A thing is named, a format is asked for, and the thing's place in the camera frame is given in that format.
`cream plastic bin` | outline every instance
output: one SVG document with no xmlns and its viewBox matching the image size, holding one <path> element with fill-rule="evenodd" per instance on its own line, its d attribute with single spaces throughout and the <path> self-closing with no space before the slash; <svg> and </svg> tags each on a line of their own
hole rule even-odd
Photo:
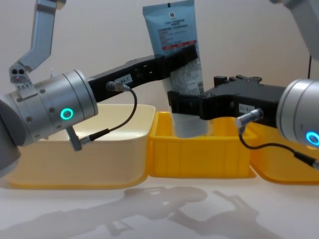
<svg viewBox="0 0 319 239">
<path fill-rule="evenodd" d="M 98 105 L 99 114 L 74 126 L 84 137 L 121 124 L 133 105 Z M 6 180 L 20 188 L 121 188 L 147 177 L 148 133 L 155 107 L 138 105 L 122 128 L 74 152 L 65 130 L 22 147 L 18 167 Z"/>
</svg>

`teal led ring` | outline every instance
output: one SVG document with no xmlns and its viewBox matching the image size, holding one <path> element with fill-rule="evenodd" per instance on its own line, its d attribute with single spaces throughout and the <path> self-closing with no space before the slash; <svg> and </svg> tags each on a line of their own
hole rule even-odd
<svg viewBox="0 0 319 239">
<path fill-rule="evenodd" d="M 63 120 L 69 120 L 73 117 L 73 110 L 71 110 L 70 108 L 65 108 L 61 111 L 60 116 Z"/>
</svg>

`white wall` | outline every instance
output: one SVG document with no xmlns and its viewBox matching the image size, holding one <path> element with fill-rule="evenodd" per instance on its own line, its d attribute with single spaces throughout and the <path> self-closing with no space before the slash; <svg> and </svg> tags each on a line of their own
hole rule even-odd
<svg viewBox="0 0 319 239">
<path fill-rule="evenodd" d="M 57 11 L 51 57 L 30 74 L 33 82 L 74 68 L 87 77 L 153 53 L 142 6 L 167 0 L 67 0 Z M 286 86 L 306 77 L 308 51 L 290 12 L 268 0 L 196 0 L 205 88 L 213 76 L 261 76 Z M 30 47 L 35 0 L 0 0 L 0 94 L 14 90 L 8 68 Z M 139 103 L 167 110 L 160 82 L 136 89 Z M 107 103 L 131 103 L 121 94 Z"/>
</svg>

